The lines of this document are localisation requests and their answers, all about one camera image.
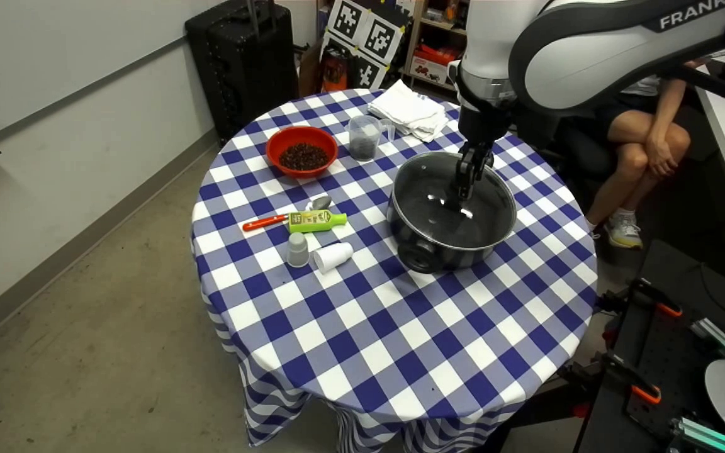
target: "wall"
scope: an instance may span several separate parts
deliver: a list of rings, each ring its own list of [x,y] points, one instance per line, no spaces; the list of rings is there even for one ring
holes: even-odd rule
[[[0,294],[212,132],[186,46],[0,139]]]

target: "black pot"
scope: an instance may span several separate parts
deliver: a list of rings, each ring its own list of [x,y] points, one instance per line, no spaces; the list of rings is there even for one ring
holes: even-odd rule
[[[463,200],[455,197],[459,161],[455,154],[427,154],[396,173],[391,230],[407,270],[471,266],[514,230],[514,197],[492,168],[469,181]]]

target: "pot handle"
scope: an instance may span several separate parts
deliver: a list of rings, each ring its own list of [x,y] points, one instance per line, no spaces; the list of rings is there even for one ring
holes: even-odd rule
[[[425,240],[398,244],[398,258],[415,273],[435,273],[444,266],[444,261],[432,254],[432,244]]]

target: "person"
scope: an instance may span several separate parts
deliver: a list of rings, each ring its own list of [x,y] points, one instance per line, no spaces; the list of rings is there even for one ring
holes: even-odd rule
[[[614,146],[617,168],[596,190],[586,220],[592,230],[607,222],[617,250],[643,250],[638,208],[690,152],[690,133],[675,123],[684,90],[678,78],[643,78],[595,110],[592,133]]]

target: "bowl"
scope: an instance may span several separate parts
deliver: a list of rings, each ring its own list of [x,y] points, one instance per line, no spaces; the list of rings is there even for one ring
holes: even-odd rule
[[[289,178],[318,178],[338,158],[338,140],[323,128],[286,127],[266,140],[265,158]]]

